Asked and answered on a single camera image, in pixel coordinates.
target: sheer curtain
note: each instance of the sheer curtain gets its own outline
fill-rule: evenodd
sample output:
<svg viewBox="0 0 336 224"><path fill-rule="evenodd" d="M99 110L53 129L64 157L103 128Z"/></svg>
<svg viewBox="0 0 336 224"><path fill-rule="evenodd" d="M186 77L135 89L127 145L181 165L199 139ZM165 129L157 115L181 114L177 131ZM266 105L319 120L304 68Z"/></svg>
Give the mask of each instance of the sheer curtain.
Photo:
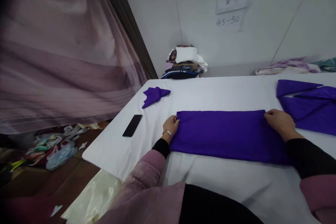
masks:
<svg viewBox="0 0 336 224"><path fill-rule="evenodd" d="M109 0L9 0L0 133L113 118L147 78Z"/></svg>

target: hand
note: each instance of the hand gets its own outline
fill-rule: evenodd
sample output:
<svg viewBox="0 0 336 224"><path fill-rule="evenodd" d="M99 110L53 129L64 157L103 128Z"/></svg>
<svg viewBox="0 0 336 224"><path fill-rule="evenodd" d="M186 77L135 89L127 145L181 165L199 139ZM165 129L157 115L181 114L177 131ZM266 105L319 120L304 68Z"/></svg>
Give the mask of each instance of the hand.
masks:
<svg viewBox="0 0 336 224"><path fill-rule="evenodd" d="M267 123L287 142L294 138L304 138L295 130L293 118L280 110L271 109L264 114Z"/></svg>
<svg viewBox="0 0 336 224"><path fill-rule="evenodd" d="M176 120L177 116L176 115L172 115L170 116L163 124L163 130L168 130L171 132L172 135L175 135L176 131L177 131L177 127L179 126L179 122L180 120ZM167 143L169 144L171 141L170 135L168 132L164 132L164 134L162 135L162 138L164 140L167 141Z"/></svg>

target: bracelet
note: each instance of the bracelet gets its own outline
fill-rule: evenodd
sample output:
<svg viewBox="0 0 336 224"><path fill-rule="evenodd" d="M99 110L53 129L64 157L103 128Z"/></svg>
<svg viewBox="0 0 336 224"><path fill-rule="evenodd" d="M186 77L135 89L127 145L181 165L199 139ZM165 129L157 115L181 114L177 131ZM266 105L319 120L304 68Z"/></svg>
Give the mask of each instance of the bracelet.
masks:
<svg viewBox="0 0 336 224"><path fill-rule="evenodd" d="M173 140L173 134L168 130L165 130L163 133L165 133L165 132L168 132L168 134L170 135L170 139Z"/></svg>

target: black phone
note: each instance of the black phone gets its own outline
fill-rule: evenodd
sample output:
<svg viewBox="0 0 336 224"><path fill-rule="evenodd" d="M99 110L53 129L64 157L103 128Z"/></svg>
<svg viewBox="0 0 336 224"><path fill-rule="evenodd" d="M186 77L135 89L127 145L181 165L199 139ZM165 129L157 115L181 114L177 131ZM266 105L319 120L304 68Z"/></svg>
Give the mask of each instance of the black phone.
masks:
<svg viewBox="0 0 336 224"><path fill-rule="evenodd" d="M130 121L129 125L127 126L125 132L123 133L123 137L133 136L141 118L142 118L142 115L134 115L133 116L133 118Z"/></svg>

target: white wall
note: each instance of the white wall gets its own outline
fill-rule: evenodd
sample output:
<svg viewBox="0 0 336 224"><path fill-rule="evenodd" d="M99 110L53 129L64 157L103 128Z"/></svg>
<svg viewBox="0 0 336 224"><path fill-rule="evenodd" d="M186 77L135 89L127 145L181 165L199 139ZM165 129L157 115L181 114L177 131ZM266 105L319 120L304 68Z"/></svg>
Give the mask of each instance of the white wall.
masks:
<svg viewBox="0 0 336 224"><path fill-rule="evenodd" d="M335 0L253 0L241 32L216 26L216 0L128 0L158 76L176 44L193 44L204 76L250 75L274 60L335 51Z"/></svg>
<svg viewBox="0 0 336 224"><path fill-rule="evenodd" d="M311 55L336 56L336 0L303 0L273 62Z"/></svg>

